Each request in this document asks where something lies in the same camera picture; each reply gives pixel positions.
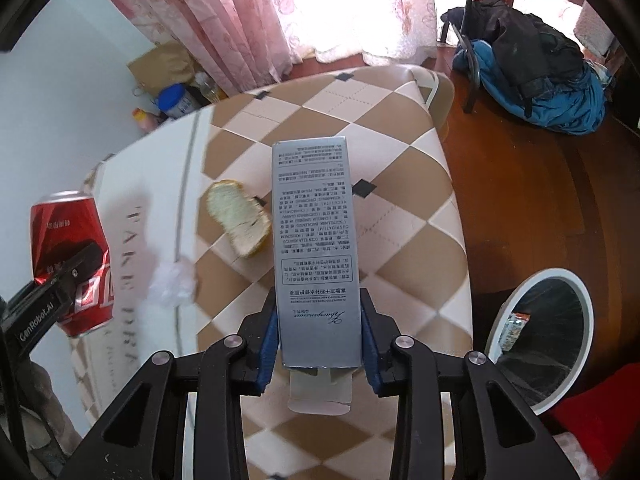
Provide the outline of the red cola can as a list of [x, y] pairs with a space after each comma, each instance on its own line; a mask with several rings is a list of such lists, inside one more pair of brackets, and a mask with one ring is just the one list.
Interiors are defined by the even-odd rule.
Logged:
[[32, 206], [30, 249], [37, 283], [58, 276], [70, 285], [70, 306], [58, 321], [67, 336], [80, 337], [111, 321], [111, 254], [90, 194], [57, 192]]

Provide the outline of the grey tall carton box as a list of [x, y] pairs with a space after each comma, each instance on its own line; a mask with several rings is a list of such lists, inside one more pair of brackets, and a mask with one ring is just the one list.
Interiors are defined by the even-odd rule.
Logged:
[[342, 416], [362, 363], [357, 235], [342, 136], [272, 148], [274, 287], [288, 407]]

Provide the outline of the blue white milk carton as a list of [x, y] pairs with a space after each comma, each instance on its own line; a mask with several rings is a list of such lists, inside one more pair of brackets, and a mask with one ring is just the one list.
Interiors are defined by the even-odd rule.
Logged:
[[513, 348], [529, 319], [528, 313], [511, 312], [509, 314], [499, 336], [499, 346], [502, 352], [509, 352]]

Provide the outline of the white round trash bin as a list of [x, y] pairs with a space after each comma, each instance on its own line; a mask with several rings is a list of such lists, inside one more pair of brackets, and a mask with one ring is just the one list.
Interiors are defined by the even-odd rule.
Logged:
[[[509, 352], [499, 336], [511, 312], [530, 319]], [[540, 415], [560, 402], [587, 363], [594, 334], [590, 293], [582, 279], [562, 268], [541, 270], [500, 304], [485, 354]]]

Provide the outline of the white crumpled tissue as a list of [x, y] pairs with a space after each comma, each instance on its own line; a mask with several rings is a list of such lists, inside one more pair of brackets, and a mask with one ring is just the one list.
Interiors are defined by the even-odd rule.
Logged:
[[151, 304], [170, 309], [192, 304], [197, 290], [198, 278], [191, 261], [164, 261], [152, 274], [146, 298]]

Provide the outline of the bread slice piece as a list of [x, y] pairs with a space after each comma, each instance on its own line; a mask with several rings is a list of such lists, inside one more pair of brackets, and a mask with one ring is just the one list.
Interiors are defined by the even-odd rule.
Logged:
[[206, 192], [206, 210], [241, 258], [256, 254], [271, 233], [271, 220], [264, 206], [249, 196], [238, 181], [214, 182]]

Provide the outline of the checkered brown white tablecloth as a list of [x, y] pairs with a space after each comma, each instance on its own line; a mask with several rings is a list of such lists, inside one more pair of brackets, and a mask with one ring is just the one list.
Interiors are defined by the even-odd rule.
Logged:
[[155, 351], [235, 333], [270, 288], [358, 282], [400, 330], [472, 346], [443, 74], [361, 67], [253, 90], [160, 127], [94, 170], [114, 316], [72, 345], [96, 420]]

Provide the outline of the orange small bottle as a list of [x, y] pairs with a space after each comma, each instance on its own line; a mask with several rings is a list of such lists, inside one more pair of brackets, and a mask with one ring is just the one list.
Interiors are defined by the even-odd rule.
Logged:
[[160, 118], [142, 108], [135, 108], [131, 115], [144, 134], [151, 133], [160, 125]]

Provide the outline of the blue lid white jar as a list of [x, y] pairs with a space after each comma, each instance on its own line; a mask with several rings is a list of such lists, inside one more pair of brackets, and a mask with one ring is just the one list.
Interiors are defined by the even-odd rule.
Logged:
[[172, 84], [163, 89], [155, 99], [157, 108], [166, 116], [179, 119], [196, 112], [200, 103], [192, 96], [185, 84]]

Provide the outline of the red floor mat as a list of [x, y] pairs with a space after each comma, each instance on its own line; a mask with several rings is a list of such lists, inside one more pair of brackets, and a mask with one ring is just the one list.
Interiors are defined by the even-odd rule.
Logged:
[[601, 477], [620, 466], [629, 478], [639, 471], [623, 464], [625, 454], [639, 458], [639, 363], [626, 364], [604, 382], [563, 399], [550, 411], [570, 432]]

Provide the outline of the clear bottle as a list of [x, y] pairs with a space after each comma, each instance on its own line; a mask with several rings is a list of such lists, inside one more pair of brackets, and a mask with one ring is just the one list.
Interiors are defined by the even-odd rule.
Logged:
[[197, 72], [194, 75], [194, 81], [201, 95], [211, 103], [218, 103], [227, 99], [227, 95], [218, 87], [218, 84], [213, 80], [208, 73]]

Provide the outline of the brown paper bag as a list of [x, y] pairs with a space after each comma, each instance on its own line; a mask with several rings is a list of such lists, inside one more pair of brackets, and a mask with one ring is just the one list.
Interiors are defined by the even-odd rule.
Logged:
[[131, 61], [127, 67], [139, 87], [156, 98], [173, 84], [190, 84], [198, 64], [182, 44], [168, 41]]

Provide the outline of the blue jacket pile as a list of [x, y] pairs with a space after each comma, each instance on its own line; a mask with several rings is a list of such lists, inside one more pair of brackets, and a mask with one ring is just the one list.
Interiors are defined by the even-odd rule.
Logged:
[[569, 82], [548, 84], [548, 89], [529, 104], [511, 87], [496, 61], [491, 46], [471, 42], [480, 63], [480, 81], [489, 95], [507, 112], [548, 130], [583, 136], [593, 133], [605, 118], [604, 90], [597, 73], [584, 63], [582, 73]]

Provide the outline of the pink floral curtain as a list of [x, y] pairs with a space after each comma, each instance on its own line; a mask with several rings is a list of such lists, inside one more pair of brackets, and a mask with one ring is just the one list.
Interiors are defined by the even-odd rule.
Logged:
[[435, 0], [110, 1], [154, 44], [182, 44], [230, 96], [304, 58], [422, 64], [437, 50]]

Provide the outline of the black clothes pile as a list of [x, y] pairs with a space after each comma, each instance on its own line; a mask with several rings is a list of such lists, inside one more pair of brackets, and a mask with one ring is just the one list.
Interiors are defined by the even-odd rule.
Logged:
[[584, 56], [573, 40], [504, 0], [474, 0], [467, 8], [446, 11], [440, 19], [456, 25], [471, 40], [486, 41], [525, 103], [541, 96], [548, 84], [569, 82], [584, 69]]

